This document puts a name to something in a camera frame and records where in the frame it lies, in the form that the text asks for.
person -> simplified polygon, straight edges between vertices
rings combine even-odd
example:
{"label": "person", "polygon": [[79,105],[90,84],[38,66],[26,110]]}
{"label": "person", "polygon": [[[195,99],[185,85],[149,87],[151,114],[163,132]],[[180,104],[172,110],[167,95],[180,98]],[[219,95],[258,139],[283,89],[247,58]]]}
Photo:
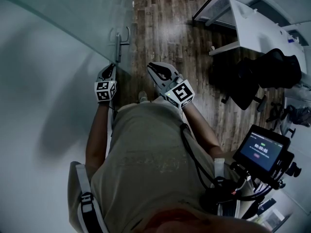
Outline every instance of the person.
{"label": "person", "polygon": [[[110,233],[266,233],[262,226],[242,219],[215,216],[204,211],[204,194],[194,161],[181,138],[181,111],[162,97],[149,102],[139,93],[139,104],[122,107],[115,118],[110,151],[107,145],[108,103],[100,103],[87,146],[86,171]],[[204,169],[214,178],[214,159],[225,158],[225,177],[237,180],[229,169],[232,153],[220,143],[192,102],[182,108],[191,132],[185,136]],[[69,221],[82,232],[77,218],[81,190],[72,162],[69,172]],[[205,184],[211,182],[203,177]],[[244,195],[252,194],[246,183]],[[240,218],[248,205],[241,205]]]}

door handle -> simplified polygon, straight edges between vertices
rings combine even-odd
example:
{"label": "door handle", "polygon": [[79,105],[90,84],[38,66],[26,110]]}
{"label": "door handle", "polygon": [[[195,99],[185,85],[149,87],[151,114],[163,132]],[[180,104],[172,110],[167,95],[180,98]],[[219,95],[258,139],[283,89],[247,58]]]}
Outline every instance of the door handle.
{"label": "door handle", "polygon": [[121,55],[122,55],[122,51],[121,51],[121,47],[124,45],[129,45],[130,41],[131,41],[131,30],[129,27],[127,28],[127,39],[126,41],[122,41],[122,37],[120,33],[117,33],[116,35],[116,62],[120,63],[121,62]]}

shoe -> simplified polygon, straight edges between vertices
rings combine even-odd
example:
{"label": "shoe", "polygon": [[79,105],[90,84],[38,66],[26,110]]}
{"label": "shoe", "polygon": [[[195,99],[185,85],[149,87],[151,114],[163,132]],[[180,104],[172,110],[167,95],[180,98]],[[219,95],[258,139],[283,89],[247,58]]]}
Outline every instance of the shoe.
{"label": "shoe", "polygon": [[145,102],[148,101],[148,97],[147,97],[147,93],[145,91],[140,91],[138,93],[138,101],[141,102]]}

glass door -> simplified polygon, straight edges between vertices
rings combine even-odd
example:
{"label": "glass door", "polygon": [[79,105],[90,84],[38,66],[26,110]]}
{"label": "glass door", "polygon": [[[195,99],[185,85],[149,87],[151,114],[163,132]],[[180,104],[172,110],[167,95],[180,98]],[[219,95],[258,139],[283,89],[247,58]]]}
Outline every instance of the glass door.
{"label": "glass door", "polygon": [[9,1],[47,20],[129,72],[133,0]]}

black cable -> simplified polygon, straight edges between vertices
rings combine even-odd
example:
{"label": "black cable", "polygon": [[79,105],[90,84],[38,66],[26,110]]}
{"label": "black cable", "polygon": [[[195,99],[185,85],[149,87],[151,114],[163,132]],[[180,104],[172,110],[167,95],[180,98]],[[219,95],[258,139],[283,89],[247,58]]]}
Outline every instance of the black cable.
{"label": "black cable", "polygon": [[198,162],[198,160],[195,158],[193,152],[192,152],[192,149],[191,147],[189,146],[189,143],[188,143],[188,140],[186,139],[186,136],[184,134],[184,130],[185,129],[188,129],[188,125],[186,123],[183,123],[181,126],[180,126],[180,130],[181,130],[181,139],[184,143],[184,146],[185,146],[185,149],[187,150],[188,154],[190,155],[190,157],[193,159],[194,161],[194,164],[196,166],[196,169],[197,169],[197,172],[198,172],[198,176],[199,176],[199,179],[202,183],[202,186],[204,186],[206,189],[207,186],[205,185],[205,183],[203,182],[202,180],[202,177],[201,177],[201,174],[200,174],[200,170],[203,172],[203,174],[214,184],[215,187],[218,186],[218,183],[215,182],[215,180],[205,171],[205,169],[202,167],[202,165]]}
{"label": "black cable", "polygon": [[[199,176],[199,179],[200,179],[200,182],[202,184],[202,186],[204,186],[204,188],[207,190],[209,189],[206,184],[204,183],[203,179],[202,179],[202,176],[201,176],[201,173],[200,173],[200,170],[203,172],[203,174],[214,184],[214,186],[219,186],[219,184],[215,181],[215,179],[213,179],[205,170],[204,168],[202,167],[202,165],[198,162],[198,160],[195,158],[193,152],[192,152],[192,149],[188,143],[188,140],[186,139],[186,136],[184,134],[184,130],[185,129],[188,129],[189,130],[189,127],[186,123],[183,123],[181,126],[180,126],[180,129],[181,129],[181,139],[184,143],[184,146],[185,146],[185,149],[187,150],[188,154],[190,155],[190,157],[193,159],[194,161],[194,164],[195,164],[195,167],[196,167],[196,170],[197,170],[197,173],[198,173],[198,176]],[[285,173],[285,171],[283,171],[277,178],[277,180]],[[240,200],[240,201],[253,201],[253,200],[256,200],[258,199],[259,197],[261,196],[266,196],[270,191],[272,190],[272,187],[271,186],[267,186],[266,188],[264,188],[261,192],[258,192],[256,194],[253,194],[253,195],[250,195],[250,196],[244,196],[244,197],[236,197],[235,195],[232,195],[232,199],[229,199],[229,200],[226,200],[226,201],[219,201],[219,203],[225,203],[225,202],[229,202],[229,201],[232,201],[232,200]]]}
{"label": "black cable", "polygon": [[112,108],[111,106],[109,106],[110,109],[112,109],[114,112],[118,113],[118,111],[116,111],[114,108]]}

